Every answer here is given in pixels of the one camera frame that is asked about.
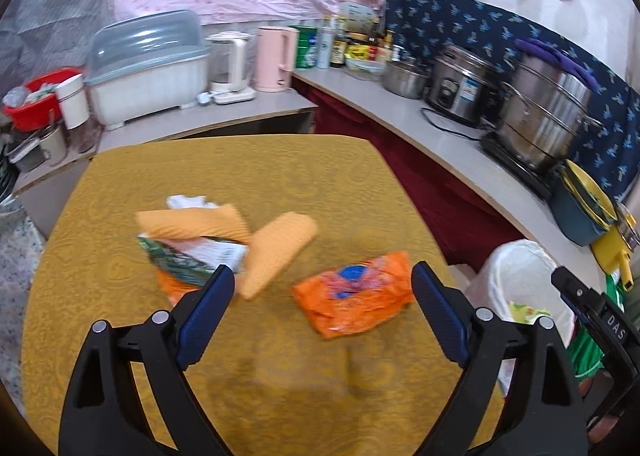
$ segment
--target green canister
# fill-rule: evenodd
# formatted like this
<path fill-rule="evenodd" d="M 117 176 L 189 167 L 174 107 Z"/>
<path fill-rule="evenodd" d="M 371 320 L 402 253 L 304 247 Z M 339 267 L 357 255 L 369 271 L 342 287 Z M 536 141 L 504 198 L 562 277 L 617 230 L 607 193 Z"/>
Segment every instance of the green canister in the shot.
<path fill-rule="evenodd" d="M 316 65 L 316 42 L 318 40 L 318 29 L 316 27 L 304 27 L 302 25 L 292 25 L 298 29 L 298 51 L 296 54 L 296 68 L 313 68 Z"/>

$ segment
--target purple cloth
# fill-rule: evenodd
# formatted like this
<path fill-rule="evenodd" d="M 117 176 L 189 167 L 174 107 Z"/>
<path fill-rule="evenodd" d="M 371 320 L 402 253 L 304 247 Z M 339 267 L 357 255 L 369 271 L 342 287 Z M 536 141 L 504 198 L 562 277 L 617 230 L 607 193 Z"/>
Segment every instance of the purple cloth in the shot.
<path fill-rule="evenodd" d="M 593 75 L 553 46 L 534 39 L 528 39 L 526 41 L 515 40 L 515 45 L 517 49 L 523 51 L 525 54 L 542 59 L 542 61 L 568 74 L 574 75 L 580 79 L 589 90 L 598 91 L 600 89 L 600 85 Z"/>

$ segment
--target yellow tablecloth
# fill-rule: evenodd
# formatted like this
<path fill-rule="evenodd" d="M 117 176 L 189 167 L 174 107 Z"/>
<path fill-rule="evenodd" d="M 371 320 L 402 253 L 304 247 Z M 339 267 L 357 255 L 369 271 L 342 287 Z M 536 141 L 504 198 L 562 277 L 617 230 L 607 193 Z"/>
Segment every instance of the yellow tablecloth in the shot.
<path fill-rule="evenodd" d="M 98 155 L 71 195 L 36 273 L 24 325 L 28 418 L 56 450 L 66 386 L 93 321 L 144 321 L 168 303 L 136 242 L 134 213 L 171 194 L 235 204 L 252 231 L 283 213 L 319 236 L 253 302 L 234 301 L 186 373 L 238 456 L 412 454 L 460 375 L 417 305 L 362 335 L 323 341 L 290 294 L 312 274 L 389 251 L 452 277 L 433 237 L 366 141 L 322 135 L 221 137 Z M 156 438 L 172 444 L 143 371 L 134 372 Z M 478 439 L 500 411 L 494 397 Z"/>

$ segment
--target metal bolt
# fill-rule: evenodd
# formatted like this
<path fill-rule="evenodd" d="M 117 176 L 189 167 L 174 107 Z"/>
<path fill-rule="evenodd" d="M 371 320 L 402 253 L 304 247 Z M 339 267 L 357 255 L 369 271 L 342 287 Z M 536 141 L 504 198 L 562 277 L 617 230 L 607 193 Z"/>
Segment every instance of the metal bolt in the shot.
<path fill-rule="evenodd" d="M 554 323 L 553 319 L 551 319 L 550 317 L 547 317 L 545 315 L 544 317 L 540 317 L 540 325 L 545 330 L 551 330 L 551 328 L 553 328 L 555 326 L 555 323 Z"/>
<path fill-rule="evenodd" d="M 107 321 L 102 321 L 102 320 L 94 322 L 94 325 L 92 325 L 91 327 L 91 329 L 96 333 L 103 332 L 106 330 L 106 328 L 107 328 Z"/>
<path fill-rule="evenodd" d="M 166 310 L 158 310 L 151 316 L 151 320 L 156 324 L 167 322 L 167 319 L 169 319 L 169 312 L 167 312 Z"/>
<path fill-rule="evenodd" d="M 476 310 L 476 317 L 478 317 L 480 321 L 491 321 L 491 319 L 494 318 L 494 312 L 488 308 L 478 308 Z"/>

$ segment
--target maroon cloth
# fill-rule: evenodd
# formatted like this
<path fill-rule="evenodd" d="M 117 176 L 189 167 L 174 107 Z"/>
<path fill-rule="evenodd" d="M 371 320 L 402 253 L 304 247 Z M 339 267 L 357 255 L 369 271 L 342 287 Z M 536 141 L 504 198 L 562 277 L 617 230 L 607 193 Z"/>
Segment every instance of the maroon cloth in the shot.
<path fill-rule="evenodd" d="M 477 272 L 493 250 L 522 234 L 462 181 L 411 144 L 338 99 L 298 80 L 318 105 L 316 133 L 366 139 L 382 154 L 437 241 L 447 263 Z"/>

